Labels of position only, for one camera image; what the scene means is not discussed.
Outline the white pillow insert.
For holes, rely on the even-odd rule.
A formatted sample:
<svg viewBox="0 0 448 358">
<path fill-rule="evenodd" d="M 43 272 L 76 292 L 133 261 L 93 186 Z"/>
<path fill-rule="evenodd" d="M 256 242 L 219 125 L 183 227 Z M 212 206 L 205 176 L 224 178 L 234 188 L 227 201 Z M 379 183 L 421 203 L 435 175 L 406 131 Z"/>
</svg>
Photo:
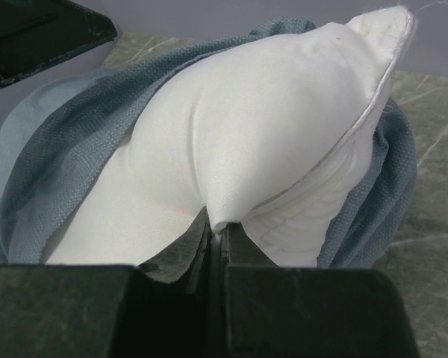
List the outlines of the white pillow insert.
<svg viewBox="0 0 448 358">
<path fill-rule="evenodd" d="M 403 6 L 276 34 L 174 75 L 145 106 L 45 264 L 139 265 L 200 210 L 279 266 L 327 267 L 372 182 L 373 135 L 414 32 Z"/>
</svg>

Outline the blue striped pillowcase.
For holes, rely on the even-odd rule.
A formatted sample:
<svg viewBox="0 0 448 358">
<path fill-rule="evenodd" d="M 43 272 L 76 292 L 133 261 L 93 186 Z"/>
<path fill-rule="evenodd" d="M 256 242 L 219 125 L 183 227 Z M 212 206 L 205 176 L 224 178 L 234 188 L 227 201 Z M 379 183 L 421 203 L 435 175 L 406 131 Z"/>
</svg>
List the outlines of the blue striped pillowcase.
<svg viewBox="0 0 448 358">
<path fill-rule="evenodd" d="M 314 24 L 277 18 L 247 35 L 195 43 L 122 71 L 97 69 L 47 84 L 0 130 L 0 263 L 36 264 L 78 208 L 159 87 L 213 54 Z M 320 268 L 368 268 L 388 249 L 411 201 L 417 155 L 410 122 L 393 100 L 373 133 L 370 167 L 331 220 Z"/>
</svg>

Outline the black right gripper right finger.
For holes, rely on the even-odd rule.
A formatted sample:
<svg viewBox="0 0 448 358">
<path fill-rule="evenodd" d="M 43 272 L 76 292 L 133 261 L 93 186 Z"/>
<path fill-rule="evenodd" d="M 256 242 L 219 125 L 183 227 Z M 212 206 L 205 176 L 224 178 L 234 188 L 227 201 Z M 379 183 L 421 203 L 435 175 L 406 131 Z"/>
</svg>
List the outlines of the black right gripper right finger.
<svg viewBox="0 0 448 358">
<path fill-rule="evenodd" d="M 391 280 L 374 269 L 280 268 L 230 224 L 211 250 L 210 357 L 417 357 Z"/>
</svg>

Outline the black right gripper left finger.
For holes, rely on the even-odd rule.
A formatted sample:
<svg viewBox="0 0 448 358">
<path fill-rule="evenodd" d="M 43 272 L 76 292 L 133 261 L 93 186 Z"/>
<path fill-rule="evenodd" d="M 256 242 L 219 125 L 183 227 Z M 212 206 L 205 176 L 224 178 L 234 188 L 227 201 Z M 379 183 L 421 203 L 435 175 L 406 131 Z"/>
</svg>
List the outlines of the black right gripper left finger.
<svg viewBox="0 0 448 358">
<path fill-rule="evenodd" d="M 210 237 L 202 212 L 138 267 L 0 265 L 0 357 L 201 357 Z"/>
</svg>

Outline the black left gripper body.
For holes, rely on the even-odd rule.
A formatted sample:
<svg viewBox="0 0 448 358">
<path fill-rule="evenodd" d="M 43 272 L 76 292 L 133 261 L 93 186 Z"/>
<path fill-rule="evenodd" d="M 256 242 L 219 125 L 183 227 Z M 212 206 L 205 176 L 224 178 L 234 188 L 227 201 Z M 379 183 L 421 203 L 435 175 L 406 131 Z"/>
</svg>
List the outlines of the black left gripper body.
<svg viewBox="0 0 448 358">
<path fill-rule="evenodd" d="M 115 38 L 109 18 L 73 1 L 0 1 L 0 90 Z"/>
</svg>

